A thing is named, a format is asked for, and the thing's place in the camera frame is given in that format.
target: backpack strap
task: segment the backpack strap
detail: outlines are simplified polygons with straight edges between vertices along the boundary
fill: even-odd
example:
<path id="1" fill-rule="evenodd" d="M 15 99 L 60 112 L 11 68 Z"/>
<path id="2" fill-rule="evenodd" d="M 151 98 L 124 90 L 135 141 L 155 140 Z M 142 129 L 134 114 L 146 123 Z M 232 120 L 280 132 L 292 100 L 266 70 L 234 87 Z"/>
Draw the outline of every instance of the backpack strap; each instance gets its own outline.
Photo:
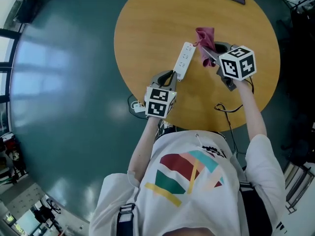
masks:
<path id="1" fill-rule="evenodd" d="M 133 236 L 134 203 L 126 204 L 119 209 L 117 217 L 117 236 Z"/>
<path id="2" fill-rule="evenodd" d="M 251 183 L 240 181 L 250 236 L 271 236 L 272 225 L 264 202 Z"/>

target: white t-shirt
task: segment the white t-shirt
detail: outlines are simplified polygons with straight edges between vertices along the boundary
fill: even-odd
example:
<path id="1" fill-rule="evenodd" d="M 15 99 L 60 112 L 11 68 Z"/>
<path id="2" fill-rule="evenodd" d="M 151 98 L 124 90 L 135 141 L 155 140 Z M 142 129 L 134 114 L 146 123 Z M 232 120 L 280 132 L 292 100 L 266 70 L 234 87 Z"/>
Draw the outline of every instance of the white t-shirt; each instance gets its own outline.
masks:
<path id="1" fill-rule="evenodd" d="M 284 176 L 266 136 L 252 139 L 246 161 L 244 174 L 225 139 L 212 132 L 164 135 L 154 144 L 141 183 L 132 172 L 105 178 L 90 236 L 115 236 L 119 208 L 134 201 L 141 236 L 183 227 L 208 228 L 216 236 L 248 235 L 242 177 L 256 187 L 274 228 L 285 207 Z"/>

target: forearm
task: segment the forearm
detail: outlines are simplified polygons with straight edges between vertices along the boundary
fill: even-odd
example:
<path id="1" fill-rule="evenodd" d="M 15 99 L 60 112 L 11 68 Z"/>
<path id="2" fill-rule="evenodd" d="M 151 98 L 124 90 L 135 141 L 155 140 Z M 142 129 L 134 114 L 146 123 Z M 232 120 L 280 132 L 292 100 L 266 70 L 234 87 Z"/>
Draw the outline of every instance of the forearm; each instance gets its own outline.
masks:
<path id="1" fill-rule="evenodd" d="M 234 81 L 234 83 L 242 99 L 250 140 L 252 140 L 256 135 L 259 134 L 267 136 L 265 122 L 256 105 L 252 91 L 248 87 L 248 83 L 245 81 Z"/>
<path id="2" fill-rule="evenodd" d="M 159 118 L 150 117 L 135 148 L 128 170 L 135 172 L 135 178 L 141 182 L 151 159 L 152 148 L 158 129 Z"/>

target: graphic print on shirt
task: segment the graphic print on shirt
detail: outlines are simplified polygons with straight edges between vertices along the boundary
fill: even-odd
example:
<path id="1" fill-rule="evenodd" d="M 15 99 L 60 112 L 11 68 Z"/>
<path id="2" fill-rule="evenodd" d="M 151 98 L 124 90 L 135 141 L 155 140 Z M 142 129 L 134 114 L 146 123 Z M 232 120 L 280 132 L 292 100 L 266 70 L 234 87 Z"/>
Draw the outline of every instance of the graphic print on shirt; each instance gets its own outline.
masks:
<path id="1" fill-rule="evenodd" d="M 215 158 L 213 153 L 209 152 L 208 154 Z M 179 173 L 183 180 L 189 183 L 188 188 L 183 187 L 178 181 L 167 176 L 161 170 L 157 170 L 155 183 L 147 182 L 145 187 L 156 194 L 164 196 L 177 207 L 182 204 L 178 195 L 189 195 L 192 193 L 194 182 L 204 168 L 209 170 L 211 177 L 204 188 L 199 191 L 210 191 L 224 184 L 221 168 L 218 167 L 219 164 L 199 150 L 182 154 L 167 154 L 161 158 L 159 163 L 169 170 Z"/>

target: round wooden table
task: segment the round wooden table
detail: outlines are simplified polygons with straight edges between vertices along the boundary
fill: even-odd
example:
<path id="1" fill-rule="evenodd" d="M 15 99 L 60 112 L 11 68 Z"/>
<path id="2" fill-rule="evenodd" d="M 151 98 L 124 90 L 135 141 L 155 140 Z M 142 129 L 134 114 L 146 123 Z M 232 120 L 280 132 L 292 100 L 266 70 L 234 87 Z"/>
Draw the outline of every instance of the round wooden table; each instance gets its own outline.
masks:
<path id="1" fill-rule="evenodd" d="M 135 97 L 142 101 L 146 87 L 159 72 L 172 70 L 185 41 L 196 41 L 196 27 L 214 27 L 215 41 L 245 45 L 254 50 L 253 76 L 260 110 L 272 97 L 279 77 L 280 54 L 273 28 L 253 0 L 128 0 L 115 29 L 115 56 L 120 73 Z M 216 75 L 204 68 L 196 49 L 184 79 L 177 83 L 177 101 L 167 121 L 185 129 L 225 131 L 222 102 L 227 109 L 241 104 L 237 90 L 230 92 Z M 244 109 L 229 114 L 233 128 L 243 125 Z"/>

